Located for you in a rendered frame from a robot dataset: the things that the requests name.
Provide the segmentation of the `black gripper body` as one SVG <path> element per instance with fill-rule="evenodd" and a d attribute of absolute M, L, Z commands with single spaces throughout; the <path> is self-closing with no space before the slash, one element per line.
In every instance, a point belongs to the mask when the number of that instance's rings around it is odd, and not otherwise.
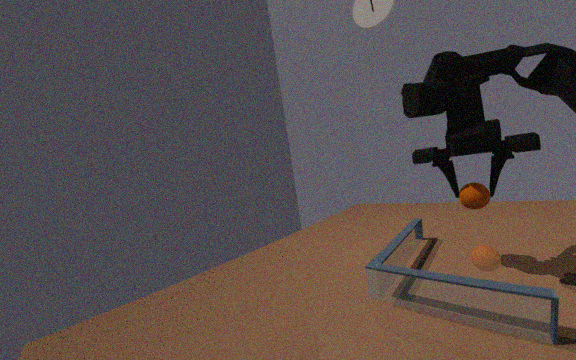
<path fill-rule="evenodd" d="M 483 107 L 467 108 L 447 115 L 447 122 L 455 120 L 456 126 L 468 125 L 470 120 L 477 119 L 483 125 L 485 121 Z M 541 150 L 539 135 L 534 132 L 505 136 L 504 141 L 487 144 L 487 152 L 485 153 L 492 152 L 494 157 L 502 157 L 512 155 L 512 152 L 520 153 L 532 150 Z M 438 147 L 416 149 L 412 153 L 413 165 L 430 163 L 431 161 L 433 164 L 446 163 L 450 161 L 450 157 L 457 156 L 451 155 L 450 149 L 438 150 Z"/>

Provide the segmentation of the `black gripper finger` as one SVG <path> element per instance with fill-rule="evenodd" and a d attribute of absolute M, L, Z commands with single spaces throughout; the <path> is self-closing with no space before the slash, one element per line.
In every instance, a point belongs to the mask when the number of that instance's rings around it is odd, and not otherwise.
<path fill-rule="evenodd" d="M 491 175 L 490 175 L 490 196 L 493 197 L 495 193 L 495 187 L 498 183 L 498 177 L 501 173 L 501 169 L 504 167 L 505 162 L 507 159 L 514 159 L 515 155 L 509 156 L 492 156 L 491 155 Z"/>
<path fill-rule="evenodd" d="M 456 198 L 459 198 L 459 188 L 458 188 L 457 181 L 456 181 L 456 173 L 455 173 L 453 161 L 450 160 L 449 162 L 446 162 L 446 163 L 432 164 L 432 166 L 438 167 L 440 169 L 440 171 L 442 171 L 445 174 Z"/>

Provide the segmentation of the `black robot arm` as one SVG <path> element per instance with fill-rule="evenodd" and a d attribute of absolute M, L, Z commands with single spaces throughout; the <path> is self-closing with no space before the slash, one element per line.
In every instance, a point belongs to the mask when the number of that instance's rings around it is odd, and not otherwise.
<path fill-rule="evenodd" d="M 528 78 L 515 70 L 523 57 L 545 53 Z M 423 82 L 403 85 L 403 112 L 416 118 L 483 107 L 480 85 L 499 73 L 511 75 L 521 87 L 558 96 L 576 113 L 576 51 L 548 43 L 511 44 L 506 49 L 463 57 L 452 51 L 436 54 Z M 453 156 L 485 153 L 487 144 L 502 140 L 498 119 L 486 120 L 483 125 L 479 119 L 470 120 L 460 126 L 453 120 L 447 123 L 446 132 L 446 149 Z"/>

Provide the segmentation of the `clear low corner walls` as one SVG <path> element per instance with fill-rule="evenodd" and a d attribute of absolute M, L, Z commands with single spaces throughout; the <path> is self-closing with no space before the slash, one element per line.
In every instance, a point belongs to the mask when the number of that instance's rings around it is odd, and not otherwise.
<path fill-rule="evenodd" d="M 383 264 L 404 268 L 422 241 L 421 220 Z M 555 300 L 365 271 L 374 300 L 553 344 Z"/>

